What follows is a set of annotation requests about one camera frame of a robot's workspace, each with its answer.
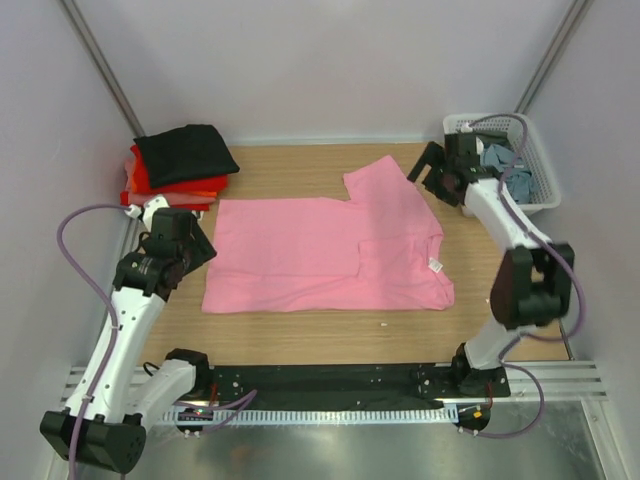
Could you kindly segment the pink t-shirt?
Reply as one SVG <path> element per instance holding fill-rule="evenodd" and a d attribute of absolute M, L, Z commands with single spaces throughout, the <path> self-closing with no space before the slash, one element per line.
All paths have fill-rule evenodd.
<path fill-rule="evenodd" d="M 203 312 L 452 307 L 443 230 L 397 162 L 385 156 L 343 181 L 346 201 L 221 201 Z"/>

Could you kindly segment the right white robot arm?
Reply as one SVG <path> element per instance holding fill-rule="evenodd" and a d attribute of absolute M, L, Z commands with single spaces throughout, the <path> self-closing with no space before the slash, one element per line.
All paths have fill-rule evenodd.
<path fill-rule="evenodd" d="M 507 352 L 568 313 L 574 251 L 542 234 L 512 199 L 500 172 L 481 165 L 474 133 L 428 143 L 407 178 L 444 203 L 470 210 L 503 252 L 489 295 L 491 316 L 458 347 L 446 379 L 459 396 L 507 395 Z"/>

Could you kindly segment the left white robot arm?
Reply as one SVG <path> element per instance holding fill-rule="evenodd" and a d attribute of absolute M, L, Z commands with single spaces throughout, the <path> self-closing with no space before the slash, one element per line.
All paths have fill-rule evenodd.
<path fill-rule="evenodd" d="M 176 348 L 136 390 L 130 382 L 156 320 L 171 294 L 216 251 L 190 210 L 129 207 L 145 230 L 117 263 L 111 293 L 81 277 L 106 306 L 107 318 L 83 376 L 59 411 L 47 411 L 40 432 L 75 479 L 88 465 L 126 476 L 147 433 L 175 402 L 204 398 L 212 387 L 206 354 Z"/>

